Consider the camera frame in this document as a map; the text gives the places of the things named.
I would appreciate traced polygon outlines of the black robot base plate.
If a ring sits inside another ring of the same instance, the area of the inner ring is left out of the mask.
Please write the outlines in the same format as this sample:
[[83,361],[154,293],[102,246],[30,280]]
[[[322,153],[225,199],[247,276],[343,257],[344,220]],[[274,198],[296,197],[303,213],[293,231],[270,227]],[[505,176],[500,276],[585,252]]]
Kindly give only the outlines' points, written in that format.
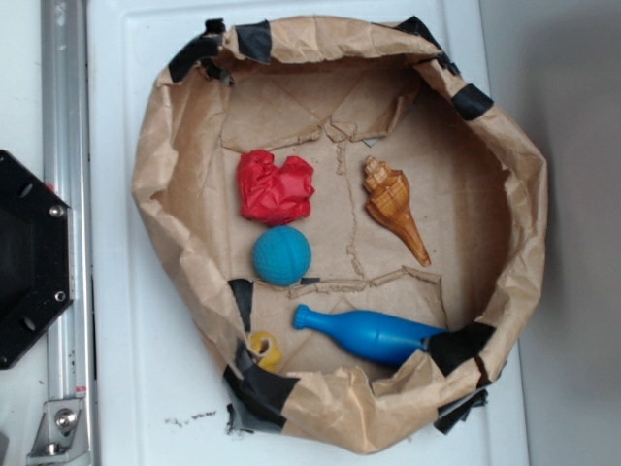
[[71,208],[1,151],[1,368],[9,370],[73,302]]

